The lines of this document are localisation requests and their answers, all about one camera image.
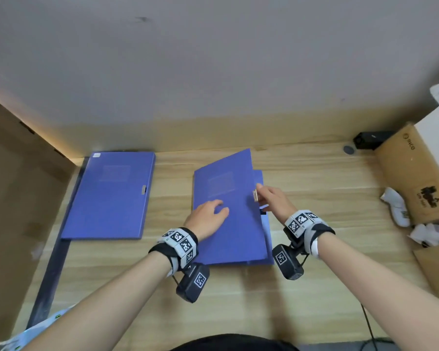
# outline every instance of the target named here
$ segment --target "forearm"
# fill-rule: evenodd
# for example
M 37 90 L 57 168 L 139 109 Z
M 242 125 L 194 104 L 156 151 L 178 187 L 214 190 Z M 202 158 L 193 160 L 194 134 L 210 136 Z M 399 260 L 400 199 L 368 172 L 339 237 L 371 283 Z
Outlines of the forearm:
M 170 268 L 164 255 L 149 253 L 78 303 L 25 350 L 112 350 Z
M 320 258 L 403 350 L 439 350 L 439 299 L 337 236 L 318 238 Z

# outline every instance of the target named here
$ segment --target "hand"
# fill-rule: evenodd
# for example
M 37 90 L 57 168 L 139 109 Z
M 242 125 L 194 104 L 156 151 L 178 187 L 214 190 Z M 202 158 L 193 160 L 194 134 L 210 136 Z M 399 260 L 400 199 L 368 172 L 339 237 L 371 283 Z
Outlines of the hand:
M 263 186 L 258 183 L 257 196 L 260 206 L 268 204 L 268 207 L 263 208 L 263 211 L 272 212 L 283 225 L 297 211 L 296 207 L 286 197 L 286 194 L 279 188 Z
M 199 205 L 185 220 L 184 227 L 193 231 L 199 242 L 213 235 L 229 215 L 229 208 L 224 207 L 215 214 L 215 207 L 223 201 L 216 199 Z

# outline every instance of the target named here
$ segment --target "person's left arm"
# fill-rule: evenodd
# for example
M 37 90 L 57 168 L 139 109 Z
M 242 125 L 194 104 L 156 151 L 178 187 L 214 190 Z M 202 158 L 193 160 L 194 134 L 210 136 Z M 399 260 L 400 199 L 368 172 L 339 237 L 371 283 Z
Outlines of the person's left arm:
M 228 208 L 214 213 L 220 204 L 219 200 L 204 203 L 188 216 L 183 226 L 199 241 L 211 236 L 229 214 Z M 170 270 L 167 257 L 158 251 L 149 253 L 83 299 L 24 350 L 112 350 Z

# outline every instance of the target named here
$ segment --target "person's left hand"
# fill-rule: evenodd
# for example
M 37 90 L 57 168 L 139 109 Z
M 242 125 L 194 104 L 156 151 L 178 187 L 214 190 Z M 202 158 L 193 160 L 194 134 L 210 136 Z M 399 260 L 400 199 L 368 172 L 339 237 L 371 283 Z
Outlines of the person's left hand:
M 228 207 L 224 207 L 219 213 L 215 214 L 215 207 L 222 204 L 222 200 L 216 199 L 199 205 L 187 217 L 183 226 L 192 230 L 199 242 L 208 238 L 218 230 L 229 215 Z

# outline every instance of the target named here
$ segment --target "person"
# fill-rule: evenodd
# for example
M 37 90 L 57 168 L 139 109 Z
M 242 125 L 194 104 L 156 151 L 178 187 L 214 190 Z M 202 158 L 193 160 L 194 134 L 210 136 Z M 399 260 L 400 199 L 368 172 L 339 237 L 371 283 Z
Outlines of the person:
M 268 204 L 266 210 L 282 224 L 297 211 L 279 188 L 258 184 L 257 192 L 261 205 Z M 198 241 L 206 239 L 229 214 L 227 207 L 214 213 L 220 204 L 219 200 L 204 203 L 187 217 L 183 226 Z M 318 235 L 312 243 L 315 246 L 309 246 L 309 239 L 306 243 L 306 251 L 327 264 L 400 348 L 439 351 L 439 299 L 359 253 L 333 232 Z M 83 299 L 24 350 L 111 350 L 159 283 L 172 272 L 170 259 L 160 251 L 151 251 Z M 252 349 L 297 350 L 286 342 L 238 334 L 209 336 L 175 348 L 176 351 Z

